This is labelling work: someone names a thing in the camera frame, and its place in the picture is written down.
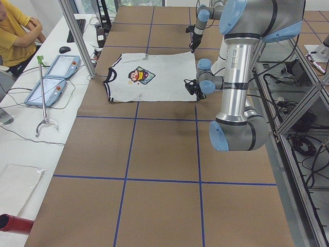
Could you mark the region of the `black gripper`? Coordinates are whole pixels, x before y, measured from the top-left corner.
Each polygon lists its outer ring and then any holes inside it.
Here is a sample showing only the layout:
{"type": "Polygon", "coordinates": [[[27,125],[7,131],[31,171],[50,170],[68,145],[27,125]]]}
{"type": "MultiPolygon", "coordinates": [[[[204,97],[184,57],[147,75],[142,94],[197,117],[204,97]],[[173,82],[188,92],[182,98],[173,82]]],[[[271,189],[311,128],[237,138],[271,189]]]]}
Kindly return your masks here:
{"type": "Polygon", "coordinates": [[[206,95],[201,91],[199,84],[196,81],[192,82],[194,94],[196,95],[197,100],[203,100],[206,98],[206,95]]]}
{"type": "Polygon", "coordinates": [[[199,47],[201,40],[202,40],[203,35],[202,34],[197,34],[193,33],[192,35],[192,42],[189,44],[189,48],[191,49],[191,53],[194,53],[195,50],[199,47]]]}

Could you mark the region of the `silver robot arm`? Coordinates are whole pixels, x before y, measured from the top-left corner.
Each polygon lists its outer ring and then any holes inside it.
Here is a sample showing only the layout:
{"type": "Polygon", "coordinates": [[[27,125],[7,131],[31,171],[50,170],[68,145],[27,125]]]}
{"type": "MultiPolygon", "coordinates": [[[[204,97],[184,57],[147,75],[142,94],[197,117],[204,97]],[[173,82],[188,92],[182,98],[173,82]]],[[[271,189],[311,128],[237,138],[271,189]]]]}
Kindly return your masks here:
{"type": "Polygon", "coordinates": [[[190,49],[201,43],[207,22],[218,20],[227,47],[224,74],[212,72],[209,59],[197,64],[196,78],[185,83],[191,95],[204,99],[222,91],[220,112],[210,123],[209,136],[217,151],[250,151],[263,146],[268,138],[265,119],[247,100],[253,52],[258,44],[284,41],[297,36],[302,28],[305,1],[211,1],[196,8],[196,23],[190,49]]]}
{"type": "Polygon", "coordinates": [[[186,33],[192,33],[192,41],[189,44],[191,53],[194,53],[199,47],[208,21],[220,20],[226,2],[227,1],[216,0],[210,1],[208,7],[206,5],[196,6],[196,23],[186,28],[186,33]]]}

